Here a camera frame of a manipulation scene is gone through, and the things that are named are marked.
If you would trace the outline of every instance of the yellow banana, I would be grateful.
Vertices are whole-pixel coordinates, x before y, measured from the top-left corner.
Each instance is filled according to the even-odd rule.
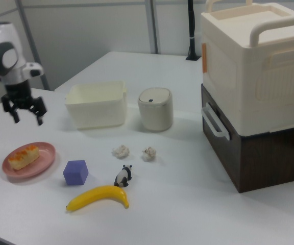
[[[75,211],[100,199],[111,198],[121,201],[125,208],[129,207],[126,192],[114,185],[99,186],[73,198],[66,206],[67,211]]]

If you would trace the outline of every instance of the purple cube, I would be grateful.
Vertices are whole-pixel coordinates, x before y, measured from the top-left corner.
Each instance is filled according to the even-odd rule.
[[[68,161],[63,171],[67,185],[83,185],[88,176],[88,168],[84,160]]]

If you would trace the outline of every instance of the panda figurine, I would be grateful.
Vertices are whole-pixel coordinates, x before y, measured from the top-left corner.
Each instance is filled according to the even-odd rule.
[[[127,187],[129,185],[127,182],[131,180],[131,168],[132,165],[123,165],[122,170],[118,173],[118,175],[115,178],[115,186]]]

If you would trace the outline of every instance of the tabletop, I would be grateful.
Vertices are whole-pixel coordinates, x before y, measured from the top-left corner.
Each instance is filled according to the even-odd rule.
[[[201,111],[202,60],[184,56],[109,52],[55,91],[68,93],[75,84],[118,80],[126,83],[130,104],[137,104],[147,88],[165,87],[173,94],[174,109]]]
[[[14,124],[0,105],[1,240],[17,245],[294,244],[294,182],[239,194],[202,132],[200,113],[175,110],[171,128],[152,133],[143,128],[136,103],[129,103],[122,126],[77,130],[64,93],[33,89],[33,96],[42,96],[48,110],[41,126],[26,111],[19,111],[20,122]],[[38,141],[56,148],[54,163],[29,179],[8,178],[2,171],[5,157]],[[111,152],[121,144],[130,155],[119,160]],[[157,156],[146,162],[142,150],[149,146]],[[69,160],[86,161],[84,185],[66,185]],[[128,209],[100,200],[66,212],[77,195],[112,185],[123,164],[133,166],[124,189]]]

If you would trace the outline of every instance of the dark brown box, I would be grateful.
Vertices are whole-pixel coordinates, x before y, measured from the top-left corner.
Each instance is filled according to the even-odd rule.
[[[204,134],[239,193],[294,181],[294,128],[243,137],[203,85],[202,102],[229,131],[230,140],[215,137],[203,119]]]

